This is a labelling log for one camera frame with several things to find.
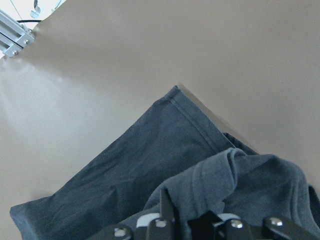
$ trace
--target gray fabric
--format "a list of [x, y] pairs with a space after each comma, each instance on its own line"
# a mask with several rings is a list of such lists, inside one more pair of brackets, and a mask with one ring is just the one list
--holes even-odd
[[167, 189], [179, 212], [183, 239], [190, 240], [187, 221], [213, 211], [232, 213], [261, 226], [263, 218], [283, 215], [320, 237], [309, 205], [308, 184], [295, 164], [274, 155], [247, 155], [229, 148], [165, 180], [144, 210], [123, 224], [135, 228], [137, 219], [159, 211], [160, 190]]
[[85, 239], [141, 211], [167, 178], [230, 147], [175, 86], [54, 195], [10, 215], [23, 240]]
[[177, 87], [54, 195], [10, 215], [23, 240], [82, 240], [120, 221], [135, 228], [139, 216], [159, 210], [162, 188], [185, 239], [186, 221], [207, 210], [253, 225], [282, 214], [320, 236], [301, 170], [222, 134]]

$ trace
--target metal bracket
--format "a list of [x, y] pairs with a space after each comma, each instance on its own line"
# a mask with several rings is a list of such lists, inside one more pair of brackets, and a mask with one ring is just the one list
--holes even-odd
[[262, 227], [249, 225], [243, 219], [221, 222], [209, 211], [188, 221], [193, 240], [319, 240], [316, 236], [284, 216], [270, 216]]
[[0, 9], [0, 50], [14, 57], [35, 41], [35, 35]]

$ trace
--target crumpled fabric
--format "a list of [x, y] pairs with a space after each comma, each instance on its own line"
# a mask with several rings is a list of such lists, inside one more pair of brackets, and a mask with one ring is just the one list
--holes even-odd
[[206, 210], [253, 225], [284, 215], [320, 236], [303, 172], [221, 133], [176, 86], [55, 194], [10, 215], [23, 240], [83, 240], [121, 221], [134, 228], [137, 217], [157, 211], [162, 188], [185, 239], [186, 220]]

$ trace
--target screw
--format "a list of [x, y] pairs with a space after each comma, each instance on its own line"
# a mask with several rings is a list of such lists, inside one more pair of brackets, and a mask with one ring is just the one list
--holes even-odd
[[126, 235], [127, 231], [125, 228], [115, 228], [114, 229], [114, 236], [117, 238], [124, 237]]
[[231, 220], [231, 226], [237, 229], [242, 229], [244, 227], [242, 221], [238, 219], [232, 219]]
[[270, 221], [272, 225], [276, 225], [276, 226], [282, 226], [284, 223], [281, 221], [281, 219], [277, 218], [277, 217], [270, 217]]
[[165, 226], [167, 226], [167, 222], [165, 220], [156, 219], [155, 226], [157, 228], [164, 228]]

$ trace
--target stitched seam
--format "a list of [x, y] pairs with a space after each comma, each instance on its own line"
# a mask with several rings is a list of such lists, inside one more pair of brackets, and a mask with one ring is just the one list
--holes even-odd
[[204, 132], [204, 133], [206, 133], [206, 131], [200, 126], [200, 125], [198, 125], [198, 124], [196, 124], [196, 120], [191, 116], [191, 115], [189, 115], [188, 113], [187, 113], [187, 111], [185, 111], [185, 109], [174, 99], [174, 98], [172, 98], [172, 97], [168, 97], [168, 96], [166, 96], [166, 98], [167, 98], [167, 100], [169, 101], [169, 102], [171, 102], [172, 103], [172, 105], [176, 108], [176, 109], [178, 109], [178, 111], [182, 114], [182, 115], [184, 115], [184, 117], [195, 127], [195, 129], [199, 132], [199, 134], [203, 137], [203, 139], [206, 141], [206, 143], [210, 146], [210, 148], [212, 148], [212, 150], [214, 150], [215, 152], [217, 151], [217, 149], [218, 149], [218, 146], [214, 143], [214, 142], [212, 142], [212, 143], [210, 143], [211, 141], [210, 140], [208, 140], [208, 136], [205, 136], [202, 132]]

